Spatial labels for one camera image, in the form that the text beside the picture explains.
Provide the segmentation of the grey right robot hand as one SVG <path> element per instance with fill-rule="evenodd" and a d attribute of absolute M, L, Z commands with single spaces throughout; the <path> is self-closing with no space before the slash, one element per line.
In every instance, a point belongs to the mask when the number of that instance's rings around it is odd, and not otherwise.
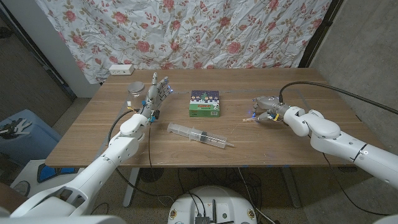
<path fill-rule="evenodd" d="M 253 99 L 253 118 L 257 122 L 283 121 L 289 105 L 281 103 L 277 96 L 259 96 Z"/>

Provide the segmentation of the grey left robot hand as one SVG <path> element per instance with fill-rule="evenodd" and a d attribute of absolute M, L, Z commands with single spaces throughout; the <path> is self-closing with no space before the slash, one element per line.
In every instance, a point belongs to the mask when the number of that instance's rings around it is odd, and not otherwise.
<path fill-rule="evenodd" d="M 168 77 L 165 77 L 158 81 L 157 72 L 154 72 L 152 76 L 152 84 L 149 87 L 145 103 L 139 110 L 139 114 L 145 116 L 149 121 L 158 119 L 159 116 L 155 115 L 156 111 L 160 110 L 162 102 L 173 92 L 169 85 Z"/>

